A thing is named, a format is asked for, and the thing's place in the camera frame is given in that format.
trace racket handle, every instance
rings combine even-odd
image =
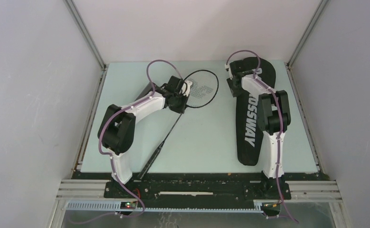
[[[160,154],[162,146],[164,145],[165,141],[162,141],[160,145],[154,150],[151,157],[148,159],[146,165],[143,167],[142,171],[137,175],[138,180],[142,180],[145,174],[148,172],[152,164],[154,163],[155,159],[157,159],[158,154]]]

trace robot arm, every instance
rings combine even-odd
[[[246,90],[253,97],[258,97],[257,123],[252,124],[257,124],[259,129],[263,132],[265,136],[263,143],[265,143],[266,147],[269,148],[268,152],[262,154],[264,162],[263,174],[268,179],[276,178],[278,134],[274,133],[280,132],[280,118],[278,111],[273,110],[273,106],[275,106],[275,98],[273,97],[273,94],[278,98],[280,107],[277,107],[277,109],[280,109],[283,120],[283,132],[280,134],[280,166],[278,176],[282,176],[284,174],[283,167],[281,165],[284,135],[287,130],[287,126],[291,122],[287,92],[284,90],[276,91],[264,83],[259,76],[253,76],[255,69],[248,68],[244,64],[243,60],[234,61],[225,67],[229,72],[229,79],[227,79],[227,82],[233,96],[238,96],[241,94],[242,90]]]
[[[98,138],[100,137],[102,128],[112,115],[130,107],[113,119],[102,138],[102,146],[113,152],[112,159],[115,167],[118,169],[117,176],[123,184],[132,177],[127,151],[134,140],[136,123],[151,113],[164,108],[169,108],[177,113],[183,113],[189,98],[191,85],[191,81],[184,81],[183,79],[172,76],[167,84],[161,87],[155,85],[153,96],[151,96],[151,87],[148,87],[136,101],[122,107],[112,104],[107,108],[98,131]],[[145,98],[148,99],[137,106],[134,105]]]

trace light blue tabletop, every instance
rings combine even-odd
[[[288,92],[291,124],[285,135],[283,169],[285,172],[317,172],[308,138],[295,101],[291,83],[282,61],[270,61],[276,70],[276,89]],[[149,172],[213,173],[260,172],[262,163],[245,166],[237,159],[235,105],[226,79],[224,61],[183,61],[173,64],[185,77],[198,69],[217,74],[219,90],[216,98],[200,109],[186,109],[166,141]],[[97,132],[106,108],[134,101],[148,84],[146,62],[111,63],[102,89],[81,172],[111,172],[109,157],[98,152]],[[165,63],[150,67],[150,76],[157,85],[168,82],[175,71]],[[157,111],[141,120],[135,129],[134,142],[128,150],[133,172],[139,172],[149,156],[163,140],[179,114],[168,109]],[[262,146],[261,153],[267,148]]]

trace white wall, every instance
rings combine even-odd
[[[370,227],[370,0],[334,0],[294,65],[325,168]]]
[[[0,227],[45,227],[99,74],[62,0],[0,0]]]
[[[106,62],[223,60],[240,49],[288,61],[320,0],[76,0]]]

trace wall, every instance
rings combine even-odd
[[[320,0],[76,0],[106,62],[224,60],[240,49],[288,61]]]
[[[0,0],[0,227],[45,227],[99,75],[62,0]]]
[[[354,227],[370,227],[370,0],[331,1],[293,67]]]

